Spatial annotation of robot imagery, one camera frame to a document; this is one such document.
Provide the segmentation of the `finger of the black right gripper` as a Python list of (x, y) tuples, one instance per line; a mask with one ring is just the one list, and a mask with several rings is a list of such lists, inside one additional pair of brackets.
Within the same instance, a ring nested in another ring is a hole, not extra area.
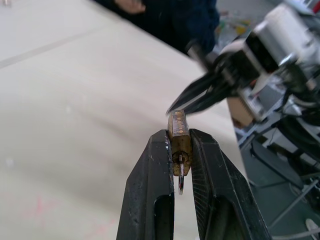
[(221, 102), (229, 95), (229, 86), (223, 85), (221, 87), (214, 88), (212, 91), (207, 92), (205, 95), (192, 102), (190, 105), (184, 108), (185, 114), (194, 114), (202, 112), (211, 106)]
[(168, 108), (166, 115), (171, 111), (183, 106), (184, 104), (190, 102), (194, 98), (198, 97), (205, 90), (207, 90), (212, 82), (215, 80), (216, 74), (214, 72), (207, 72), (199, 79), (193, 81), (188, 85), (183, 92), (177, 97), (177, 99)]

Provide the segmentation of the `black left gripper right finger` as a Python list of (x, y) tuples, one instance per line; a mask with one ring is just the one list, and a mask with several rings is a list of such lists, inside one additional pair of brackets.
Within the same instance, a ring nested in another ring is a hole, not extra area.
[(201, 240), (270, 240), (251, 188), (208, 133), (192, 129), (192, 190)]

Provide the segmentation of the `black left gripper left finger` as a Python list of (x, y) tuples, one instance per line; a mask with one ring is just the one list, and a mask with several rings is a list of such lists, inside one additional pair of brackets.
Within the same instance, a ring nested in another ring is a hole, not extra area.
[(171, 240), (175, 190), (168, 132), (153, 134), (127, 178), (116, 238)]

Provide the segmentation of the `person's bare hand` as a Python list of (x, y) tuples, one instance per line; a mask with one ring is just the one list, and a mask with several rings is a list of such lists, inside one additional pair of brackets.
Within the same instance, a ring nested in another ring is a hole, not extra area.
[(140, 14), (146, 10), (141, 0), (115, 0), (115, 4), (129, 14)]

